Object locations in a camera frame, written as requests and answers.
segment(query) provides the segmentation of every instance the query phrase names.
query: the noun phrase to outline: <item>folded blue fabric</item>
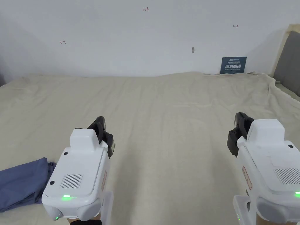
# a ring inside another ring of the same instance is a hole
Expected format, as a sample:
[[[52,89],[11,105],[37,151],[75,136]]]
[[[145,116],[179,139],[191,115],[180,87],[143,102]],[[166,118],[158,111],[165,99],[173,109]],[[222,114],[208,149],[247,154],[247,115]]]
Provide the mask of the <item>folded blue fabric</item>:
[[[0,171],[0,212],[40,204],[56,163],[42,158]]]

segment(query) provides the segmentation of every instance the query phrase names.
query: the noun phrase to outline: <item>upholstered headboard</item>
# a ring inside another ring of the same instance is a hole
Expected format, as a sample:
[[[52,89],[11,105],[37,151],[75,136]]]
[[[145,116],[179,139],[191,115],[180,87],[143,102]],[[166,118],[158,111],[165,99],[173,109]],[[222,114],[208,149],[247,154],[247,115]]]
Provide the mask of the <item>upholstered headboard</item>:
[[[289,33],[274,71],[274,78],[300,96],[300,33]]]

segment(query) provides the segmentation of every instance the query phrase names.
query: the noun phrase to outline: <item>sleeve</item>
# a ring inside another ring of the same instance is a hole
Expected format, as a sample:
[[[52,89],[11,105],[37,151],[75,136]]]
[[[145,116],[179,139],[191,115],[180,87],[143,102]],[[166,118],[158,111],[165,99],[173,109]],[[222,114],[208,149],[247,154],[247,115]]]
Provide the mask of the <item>sleeve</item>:
[[[70,225],[102,225],[101,220],[73,221]]]

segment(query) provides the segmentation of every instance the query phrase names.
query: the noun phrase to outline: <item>speaker grille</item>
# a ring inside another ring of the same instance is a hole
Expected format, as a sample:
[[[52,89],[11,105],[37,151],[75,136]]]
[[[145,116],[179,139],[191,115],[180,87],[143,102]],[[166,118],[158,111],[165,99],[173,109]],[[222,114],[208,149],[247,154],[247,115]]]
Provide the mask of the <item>speaker grille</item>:
[[[279,180],[285,185],[300,184],[300,171],[296,168],[274,169]]]
[[[60,184],[60,188],[80,188],[82,174],[66,174]]]

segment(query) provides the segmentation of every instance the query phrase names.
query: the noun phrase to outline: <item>handwritten arrow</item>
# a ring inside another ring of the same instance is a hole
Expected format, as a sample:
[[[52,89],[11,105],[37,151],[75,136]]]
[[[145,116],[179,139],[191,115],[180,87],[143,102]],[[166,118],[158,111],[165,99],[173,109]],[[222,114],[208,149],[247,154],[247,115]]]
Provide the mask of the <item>handwritten arrow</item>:
[[[62,44],[64,42],[64,44],[66,44],[65,40],[64,41],[59,41],[60,44]]]

